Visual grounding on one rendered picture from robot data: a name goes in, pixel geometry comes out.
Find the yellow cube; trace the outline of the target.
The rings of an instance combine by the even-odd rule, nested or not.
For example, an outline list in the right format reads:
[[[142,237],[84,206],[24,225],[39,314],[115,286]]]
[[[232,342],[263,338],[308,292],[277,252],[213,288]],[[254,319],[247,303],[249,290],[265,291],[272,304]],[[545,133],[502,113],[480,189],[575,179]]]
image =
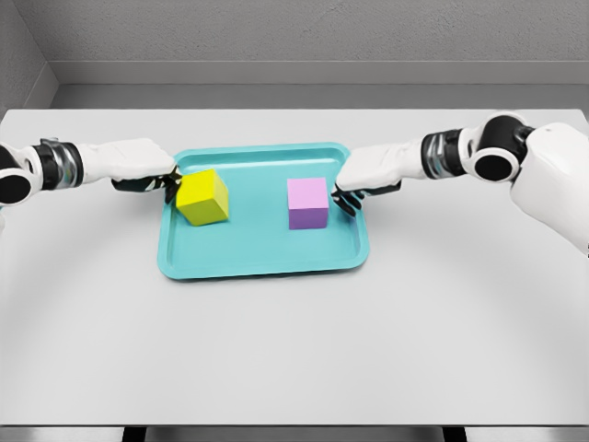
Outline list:
[[[228,189],[214,169],[184,175],[176,208],[192,226],[225,221],[229,218]]]

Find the teal tray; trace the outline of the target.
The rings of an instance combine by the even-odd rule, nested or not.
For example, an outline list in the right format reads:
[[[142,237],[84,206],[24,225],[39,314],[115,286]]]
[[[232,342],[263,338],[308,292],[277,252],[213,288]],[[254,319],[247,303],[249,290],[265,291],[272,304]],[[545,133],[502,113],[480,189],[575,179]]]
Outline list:
[[[175,155],[188,175],[214,169],[229,197],[226,221],[193,227],[172,204],[163,207],[157,265],[175,280],[355,268],[369,253],[364,216],[329,206],[327,225],[292,230],[287,181],[325,178],[333,185],[350,155],[338,143],[187,149]]]

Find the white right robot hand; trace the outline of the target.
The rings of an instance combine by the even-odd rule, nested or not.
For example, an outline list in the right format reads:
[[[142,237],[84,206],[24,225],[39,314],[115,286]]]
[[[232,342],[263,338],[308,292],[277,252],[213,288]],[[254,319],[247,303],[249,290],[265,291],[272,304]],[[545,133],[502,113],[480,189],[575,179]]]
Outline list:
[[[406,146],[371,145],[354,149],[338,173],[331,191],[333,202],[356,217],[366,196],[397,192],[401,188],[400,166]]]

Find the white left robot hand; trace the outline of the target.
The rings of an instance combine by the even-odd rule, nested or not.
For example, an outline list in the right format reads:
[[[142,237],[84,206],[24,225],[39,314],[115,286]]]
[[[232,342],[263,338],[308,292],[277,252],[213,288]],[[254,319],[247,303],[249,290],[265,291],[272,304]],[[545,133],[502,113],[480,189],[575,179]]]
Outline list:
[[[162,147],[148,138],[109,143],[110,178],[120,192],[151,192],[163,189],[165,203],[176,196],[182,175],[178,165]]]

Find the purple cube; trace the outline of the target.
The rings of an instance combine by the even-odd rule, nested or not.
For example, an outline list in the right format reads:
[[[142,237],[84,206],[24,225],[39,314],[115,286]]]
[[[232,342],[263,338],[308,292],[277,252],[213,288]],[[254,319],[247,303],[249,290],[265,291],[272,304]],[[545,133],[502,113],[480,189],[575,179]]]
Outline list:
[[[324,177],[287,180],[289,228],[326,228],[329,197]]]

